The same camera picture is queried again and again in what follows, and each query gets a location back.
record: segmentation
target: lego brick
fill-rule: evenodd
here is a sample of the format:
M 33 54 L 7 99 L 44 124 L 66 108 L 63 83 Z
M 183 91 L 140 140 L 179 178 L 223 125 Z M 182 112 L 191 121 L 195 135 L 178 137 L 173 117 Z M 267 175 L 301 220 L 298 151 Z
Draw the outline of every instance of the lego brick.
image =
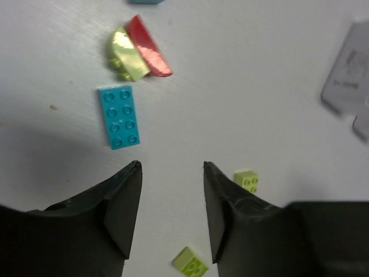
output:
M 130 0 L 131 4 L 159 4 L 164 0 Z
M 126 31 L 153 75 L 168 77 L 173 74 L 139 15 L 127 24 Z
M 111 149 L 140 143 L 132 87 L 99 90 Z
M 188 247 L 173 261 L 174 267 L 184 276 L 201 277 L 208 270 L 208 267 L 192 252 Z
M 234 182 L 251 193 L 258 191 L 259 176 L 253 171 L 235 173 Z
M 353 129 L 369 138 L 369 21 L 354 23 L 322 90 L 334 111 L 356 115 Z
M 113 34 L 108 52 L 110 65 L 118 70 L 118 76 L 125 81 L 138 81 L 150 73 L 123 27 Z

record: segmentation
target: red toy piece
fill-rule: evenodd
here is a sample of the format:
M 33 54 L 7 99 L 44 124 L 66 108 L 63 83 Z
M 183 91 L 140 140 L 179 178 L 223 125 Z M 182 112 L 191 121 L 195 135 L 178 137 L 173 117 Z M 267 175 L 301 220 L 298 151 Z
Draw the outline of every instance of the red toy piece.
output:
M 139 15 L 133 17 L 127 24 L 126 32 L 148 64 L 152 74 L 159 77 L 168 77 L 173 74 Z

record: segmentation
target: yellow lego brick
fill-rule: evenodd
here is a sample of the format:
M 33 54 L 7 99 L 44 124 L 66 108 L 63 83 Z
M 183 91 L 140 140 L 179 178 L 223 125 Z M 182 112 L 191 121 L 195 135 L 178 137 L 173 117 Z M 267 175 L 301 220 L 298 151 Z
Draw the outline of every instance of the yellow lego brick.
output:
M 138 81 L 150 72 L 123 27 L 119 27 L 113 34 L 109 56 L 110 65 L 126 81 Z
M 259 176 L 253 171 L 242 171 L 235 173 L 234 182 L 251 193 L 258 190 Z
M 175 258 L 173 265 L 184 276 L 189 277 L 201 277 L 208 270 L 208 267 L 188 247 Z

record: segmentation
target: small green block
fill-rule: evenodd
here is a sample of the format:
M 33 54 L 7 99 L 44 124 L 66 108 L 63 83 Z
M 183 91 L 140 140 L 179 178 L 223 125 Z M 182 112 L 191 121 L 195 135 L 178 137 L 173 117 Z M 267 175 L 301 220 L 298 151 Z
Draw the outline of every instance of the small green block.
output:
M 201 277 L 208 267 L 186 247 L 173 261 L 174 267 L 184 276 Z
M 258 191 L 259 176 L 253 171 L 235 173 L 234 182 L 251 193 Z

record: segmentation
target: black object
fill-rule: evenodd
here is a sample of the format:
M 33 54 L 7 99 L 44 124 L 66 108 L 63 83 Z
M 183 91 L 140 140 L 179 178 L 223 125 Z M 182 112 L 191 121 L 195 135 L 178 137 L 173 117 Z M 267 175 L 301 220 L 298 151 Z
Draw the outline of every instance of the black object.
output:
M 0 206 L 0 276 L 121 277 L 141 185 L 135 161 L 45 211 Z
M 204 163 L 206 210 L 219 277 L 369 276 L 369 203 L 279 208 Z

